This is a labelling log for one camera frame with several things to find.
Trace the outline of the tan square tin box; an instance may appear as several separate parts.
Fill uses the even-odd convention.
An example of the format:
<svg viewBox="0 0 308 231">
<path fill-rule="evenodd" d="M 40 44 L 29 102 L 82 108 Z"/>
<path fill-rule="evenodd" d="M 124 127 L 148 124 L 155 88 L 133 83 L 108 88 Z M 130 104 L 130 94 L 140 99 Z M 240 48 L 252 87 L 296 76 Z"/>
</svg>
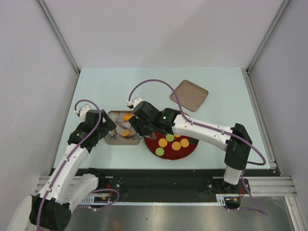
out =
<svg viewBox="0 0 308 231">
<path fill-rule="evenodd" d="M 108 116 L 115 122 L 116 128 L 118 123 L 122 123 L 123 121 L 123 115 L 127 114 L 133 114 L 130 111 L 110 111 L 108 113 Z M 126 139 L 123 137 L 120 137 L 120 135 L 116 132 L 116 128 L 109 132 L 109 134 L 104 138 L 106 143 L 109 145 L 138 145 L 140 143 L 140 140 L 134 140 L 132 138 Z"/>
</svg>

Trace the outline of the orange fish-shaped cookie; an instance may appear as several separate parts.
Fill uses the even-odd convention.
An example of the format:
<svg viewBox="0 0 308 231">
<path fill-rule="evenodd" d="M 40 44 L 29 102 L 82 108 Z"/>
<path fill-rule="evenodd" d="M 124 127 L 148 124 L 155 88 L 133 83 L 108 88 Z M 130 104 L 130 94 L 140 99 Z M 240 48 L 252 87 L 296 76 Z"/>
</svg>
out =
<svg viewBox="0 0 308 231">
<path fill-rule="evenodd" d="M 123 115 L 123 121 L 129 121 L 132 117 L 134 117 L 133 114 Z"/>
</svg>

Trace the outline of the tan square tin lid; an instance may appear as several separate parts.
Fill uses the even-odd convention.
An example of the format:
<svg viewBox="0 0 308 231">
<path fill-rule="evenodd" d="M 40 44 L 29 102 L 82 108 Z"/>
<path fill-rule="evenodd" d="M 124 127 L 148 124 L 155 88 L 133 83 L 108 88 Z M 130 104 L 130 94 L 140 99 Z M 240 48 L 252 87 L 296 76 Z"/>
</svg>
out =
<svg viewBox="0 0 308 231">
<path fill-rule="evenodd" d="M 208 90 L 188 80 L 183 80 L 176 87 L 175 93 L 181 106 L 192 112 L 196 112 L 209 95 Z"/>
</svg>

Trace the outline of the metal tongs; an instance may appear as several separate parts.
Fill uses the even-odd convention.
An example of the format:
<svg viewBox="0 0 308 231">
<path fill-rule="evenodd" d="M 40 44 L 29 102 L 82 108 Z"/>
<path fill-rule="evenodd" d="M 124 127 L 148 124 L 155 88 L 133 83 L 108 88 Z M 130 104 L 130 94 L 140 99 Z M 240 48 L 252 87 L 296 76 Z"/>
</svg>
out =
<svg viewBox="0 0 308 231">
<path fill-rule="evenodd" d="M 129 121 L 126 122 L 122 122 L 122 123 L 118 123 L 117 128 L 116 128 L 116 132 L 121 136 L 123 130 L 128 129 L 130 130 L 130 135 L 127 137 L 123 137 L 126 139 L 134 139 L 134 140 L 141 140 L 144 138 L 149 138 L 149 139 L 156 139 L 156 135 L 154 134 L 153 130 L 150 130 L 150 128 L 142 123 L 142 122 L 133 122 L 130 123 Z"/>
</svg>

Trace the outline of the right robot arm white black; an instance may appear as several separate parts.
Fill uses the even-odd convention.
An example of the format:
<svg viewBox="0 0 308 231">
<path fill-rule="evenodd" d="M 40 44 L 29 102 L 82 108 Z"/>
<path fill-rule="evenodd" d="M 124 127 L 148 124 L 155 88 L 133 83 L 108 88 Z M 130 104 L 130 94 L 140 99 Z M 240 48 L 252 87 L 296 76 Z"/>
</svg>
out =
<svg viewBox="0 0 308 231">
<path fill-rule="evenodd" d="M 153 138 L 154 134 L 173 134 L 207 142 L 225 152 L 226 165 L 222 188 L 233 193 L 239 188 L 239 180 L 248 163 L 252 141 L 241 124 L 233 127 L 218 126 L 191 118 L 182 110 L 156 109 L 152 104 L 135 98 L 127 102 L 132 109 L 130 124 L 142 137 Z"/>
</svg>

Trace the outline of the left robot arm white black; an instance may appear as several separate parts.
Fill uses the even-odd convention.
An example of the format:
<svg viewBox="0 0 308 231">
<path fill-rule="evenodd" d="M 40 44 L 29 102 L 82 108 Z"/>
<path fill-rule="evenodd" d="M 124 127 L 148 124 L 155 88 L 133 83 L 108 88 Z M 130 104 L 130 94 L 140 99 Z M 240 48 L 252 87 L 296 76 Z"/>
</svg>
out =
<svg viewBox="0 0 308 231">
<path fill-rule="evenodd" d="M 32 196 L 29 220 L 37 230 L 65 230 L 81 201 L 92 191 L 99 193 L 106 188 L 103 173 L 93 168 L 88 169 L 75 185 L 71 185 L 71 182 L 93 147 L 116 125 L 99 108 L 92 110 L 85 105 L 80 109 L 75 108 L 74 112 L 82 121 L 70 134 L 59 165 L 38 194 Z"/>
</svg>

